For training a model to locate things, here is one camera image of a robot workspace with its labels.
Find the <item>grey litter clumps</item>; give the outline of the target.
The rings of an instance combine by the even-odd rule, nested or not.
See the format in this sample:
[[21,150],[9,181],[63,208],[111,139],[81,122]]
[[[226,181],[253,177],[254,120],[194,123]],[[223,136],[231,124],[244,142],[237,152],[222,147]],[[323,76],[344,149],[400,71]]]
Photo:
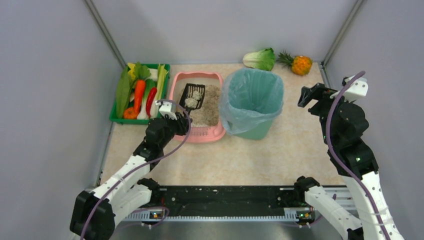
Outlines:
[[185,106],[190,109],[198,109],[200,106],[200,101],[202,99],[203,93],[194,90],[192,91],[187,98],[184,100]]

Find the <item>black litter scoop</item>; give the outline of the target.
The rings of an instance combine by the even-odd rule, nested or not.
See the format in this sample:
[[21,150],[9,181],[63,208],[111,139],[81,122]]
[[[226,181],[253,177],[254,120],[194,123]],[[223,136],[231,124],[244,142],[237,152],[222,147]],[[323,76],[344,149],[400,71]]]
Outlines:
[[199,110],[202,107],[205,94],[205,85],[187,83],[180,97],[179,104],[190,114],[191,111]]

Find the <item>green trash bin with bag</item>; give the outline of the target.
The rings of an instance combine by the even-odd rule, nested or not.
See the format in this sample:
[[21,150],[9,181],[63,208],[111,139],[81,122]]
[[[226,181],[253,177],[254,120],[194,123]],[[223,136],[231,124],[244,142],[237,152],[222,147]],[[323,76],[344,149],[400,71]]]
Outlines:
[[226,77],[218,110],[227,134],[250,140],[262,140],[274,120],[282,113],[284,83],[271,72],[241,68]]

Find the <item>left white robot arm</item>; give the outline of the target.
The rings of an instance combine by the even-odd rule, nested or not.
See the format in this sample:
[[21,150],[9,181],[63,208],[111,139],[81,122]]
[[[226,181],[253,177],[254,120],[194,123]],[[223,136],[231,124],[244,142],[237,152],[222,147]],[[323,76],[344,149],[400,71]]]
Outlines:
[[174,136],[190,132],[191,119],[180,112],[150,120],[143,141],[128,161],[108,180],[75,199],[69,229],[82,240],[108,240],[117,225],[151,200],[151,180],[139,184],[160,160]]

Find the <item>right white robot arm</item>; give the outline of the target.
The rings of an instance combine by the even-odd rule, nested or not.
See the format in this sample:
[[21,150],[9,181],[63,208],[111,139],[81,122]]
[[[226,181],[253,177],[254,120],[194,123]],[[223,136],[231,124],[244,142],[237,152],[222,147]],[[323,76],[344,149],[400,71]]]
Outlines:
[[337,90],[317,83],[304,86],[298,101],[319,117],[328,155],[353,199],[358,215],[352,216],[312,177],[299,177],[294,183],[297,200],[311,205],[337,230],[344,240],[401,240],[381,189],[379,166],[371,148],[362,140],[369,127],[356,100],[366,96],[368,84],[356,80],[339,96]]

